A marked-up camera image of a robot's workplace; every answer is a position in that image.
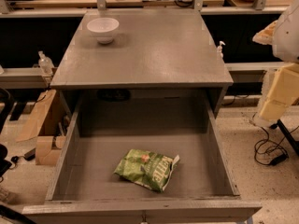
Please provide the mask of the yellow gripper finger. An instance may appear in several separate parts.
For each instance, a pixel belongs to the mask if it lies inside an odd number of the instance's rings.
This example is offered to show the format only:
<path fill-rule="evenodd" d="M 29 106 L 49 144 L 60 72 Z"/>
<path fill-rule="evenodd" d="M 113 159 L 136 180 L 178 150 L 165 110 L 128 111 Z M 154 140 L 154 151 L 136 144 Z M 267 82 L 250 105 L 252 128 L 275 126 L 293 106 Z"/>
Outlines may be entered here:
<path fill-rule="evenodd" d="M 267 121 L 276 121 L 298 99 L 299 64 L 287 63 L 275 72 L 270 90 L 259 111 L 259 117 Z"/>
<path fill-rule="evenodd" d="M 271 22 L 260 32 L 256 33 L 252 38 L 252 41 L 261 45 L 272 45 L 276 26 L 277 21 Z"/>

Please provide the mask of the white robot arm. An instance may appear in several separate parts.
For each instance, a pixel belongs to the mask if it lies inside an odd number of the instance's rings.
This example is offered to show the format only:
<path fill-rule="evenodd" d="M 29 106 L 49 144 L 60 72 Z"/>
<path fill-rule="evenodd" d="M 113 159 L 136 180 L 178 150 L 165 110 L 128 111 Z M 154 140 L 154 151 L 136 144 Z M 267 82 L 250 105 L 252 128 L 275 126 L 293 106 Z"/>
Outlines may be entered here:
<path fill-rule="evenodd" d="M 275 72 L 269 91 L 263 92 L 254 118 L 256 123 L 274 123 L 299 98 L 299 0 L 252 40 L 271 45 L 273 55 L 285 63 Z"/>

